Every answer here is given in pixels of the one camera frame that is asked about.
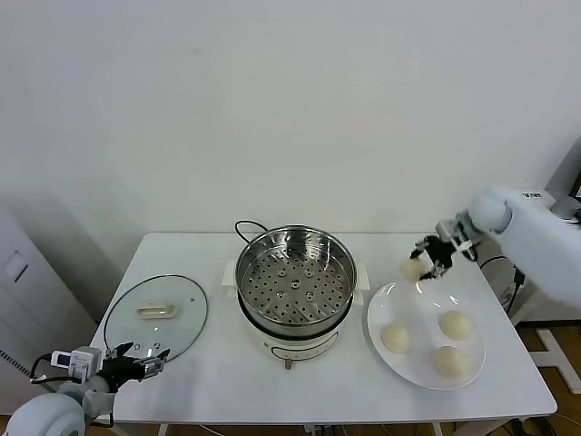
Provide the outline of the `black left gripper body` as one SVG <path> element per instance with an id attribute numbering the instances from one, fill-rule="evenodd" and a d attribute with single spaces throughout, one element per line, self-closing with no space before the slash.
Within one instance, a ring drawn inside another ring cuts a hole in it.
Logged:
<path id="1" fill-rule="evenodd" d="M 102 378 L 106 381 L 109 391 L 119 391 L 128 381 L 141 381 L 144 378 L 144 366 L 131 357 L 106 358 L 103 361 Z"/>

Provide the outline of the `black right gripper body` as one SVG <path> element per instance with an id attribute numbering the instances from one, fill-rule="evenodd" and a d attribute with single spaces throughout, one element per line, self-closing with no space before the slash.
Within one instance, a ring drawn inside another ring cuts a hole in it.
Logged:
<path id="1" fill-rule="evenodd" d="M 454 245 L 443 242 L 439 237 L 428 237 L 428 256 L 433 263 L 432 272 L 446 273 L 453 266 L 452 255 L 456 251 Z"/>

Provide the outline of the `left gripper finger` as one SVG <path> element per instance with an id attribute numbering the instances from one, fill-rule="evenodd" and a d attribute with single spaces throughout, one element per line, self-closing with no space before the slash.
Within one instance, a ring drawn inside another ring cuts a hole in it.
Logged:
<path id="1" fill-rule="evenodd" d="M 138 381 L 141 382 L 150 379 L 162 372 L 170 352 L 170 349 L 166 349 L 160 352 L 157 356 L 139 359 L 138 366 L 140 367 L 140 376 Z"/>
<path id="2" fill-rule="evenodd" d="M 133 347 L 133 342 L 122 343 L 112 349 L 107 349 L 105 353 L 105 359 L 110 362 L 121 362 L 131 360 L 130 356 L 126 353 L 130 351 Z"/>

